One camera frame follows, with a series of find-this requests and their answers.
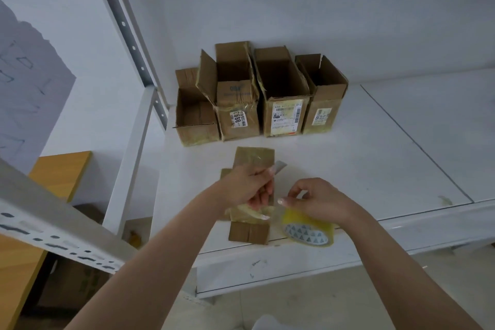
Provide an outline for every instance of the floor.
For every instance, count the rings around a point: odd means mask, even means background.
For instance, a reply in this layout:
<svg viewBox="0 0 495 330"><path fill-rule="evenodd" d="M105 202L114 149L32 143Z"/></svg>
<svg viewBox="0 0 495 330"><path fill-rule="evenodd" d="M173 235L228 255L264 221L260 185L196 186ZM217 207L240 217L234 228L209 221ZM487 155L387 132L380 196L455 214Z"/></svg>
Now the floor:
<svg viewBox="0 0 495 330"><path fill-rule="evenodd" d="M414 257L484 329L495 329L495 248ZM162 330L250 330L263 314L307 330L393 329L362 266L229 293L204 308L178 298Z"/></svg>

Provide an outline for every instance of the packing tape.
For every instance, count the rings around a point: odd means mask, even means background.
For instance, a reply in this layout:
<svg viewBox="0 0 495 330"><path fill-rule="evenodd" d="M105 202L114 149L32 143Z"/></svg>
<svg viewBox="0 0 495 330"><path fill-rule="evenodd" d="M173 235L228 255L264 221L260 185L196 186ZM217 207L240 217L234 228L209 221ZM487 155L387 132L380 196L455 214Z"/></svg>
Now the packing tape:
<svg viewBox="0 0 495 330"><path fill-rule="evenodd" d="M313 219L292 208L282 215L282 232L291 240L312 247L329 247L334 243L334 225Z"/></svg>

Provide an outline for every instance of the open cardboard box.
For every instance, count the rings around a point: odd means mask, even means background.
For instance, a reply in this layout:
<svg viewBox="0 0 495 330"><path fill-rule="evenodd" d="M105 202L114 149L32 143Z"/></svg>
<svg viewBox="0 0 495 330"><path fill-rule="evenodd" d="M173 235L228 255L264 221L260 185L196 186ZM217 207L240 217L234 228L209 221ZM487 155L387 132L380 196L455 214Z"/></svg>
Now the open cardboard box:
<svg viewBox="0 0 495 330"><path fill-rule="evenodd" d="M175 129L183 146L220 140L212 105L196 88L197 68L176 70L179 92L175 110Z"/></svg>
<svg viewBox="0 0 495 330"><path fill-rule="evenodd" d="M310 90L285 46L254 51L266 137L300 134Z"/></svg>
<svg viewBox="0 0 495 330"><path fill-rule="evenodd" d="M201 51L196 86L215 108L223 141L260 134L250 52L247 41L216 44L216 62Z"/></svg>
<svg viewBox="0 0 495 330"><path fill-rule="evenodd" d="M327 132L334 123L349 82L325 55L297 55L295 63L314 95L304 118L302 133Z"/></svg>

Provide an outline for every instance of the shelf surface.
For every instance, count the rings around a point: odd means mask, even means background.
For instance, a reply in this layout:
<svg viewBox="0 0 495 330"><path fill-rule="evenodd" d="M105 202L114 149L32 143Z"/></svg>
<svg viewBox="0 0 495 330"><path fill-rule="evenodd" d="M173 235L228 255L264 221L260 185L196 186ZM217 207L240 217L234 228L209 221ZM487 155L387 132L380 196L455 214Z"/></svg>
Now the shelf surface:
<svg viewBox="0 0 495 330"><path fill-rule="evenodd" d="M175 125L174 108L169 120ZM185 148L168 128L152 236L218 180L222 168L232 166L238 146L274 148L275 158L288 164L275 178L275 197L285 196L300 178L322 177L378 220L442 209L444 198L453 205L470 202L359 85L351 85L332 131L325 134L259 136ZM218 221L199 258L220 250L238 253L236 247L245 244L229 241L229 228L229 222ZM270 240L280 239L276 227L271 228Z"/></svg>
<svg viewBox="0 0 495 330"><path fill-rule="evenodd" d="M495 69L363 87L475 202L495 198Z"/></svg>

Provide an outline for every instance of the wooden table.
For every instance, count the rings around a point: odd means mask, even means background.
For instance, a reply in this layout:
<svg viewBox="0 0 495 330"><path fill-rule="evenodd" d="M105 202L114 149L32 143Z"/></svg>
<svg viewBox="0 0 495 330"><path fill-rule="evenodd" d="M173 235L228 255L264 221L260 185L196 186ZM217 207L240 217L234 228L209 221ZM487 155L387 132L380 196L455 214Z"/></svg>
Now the wooden table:
<svg viewBox="0 0 495 330"><path fill-rule="evenodd" d="M84 151L40 157L29 177L70 202L91 154ZM46 253L0 234L0 330L14 327Z"/></svg>

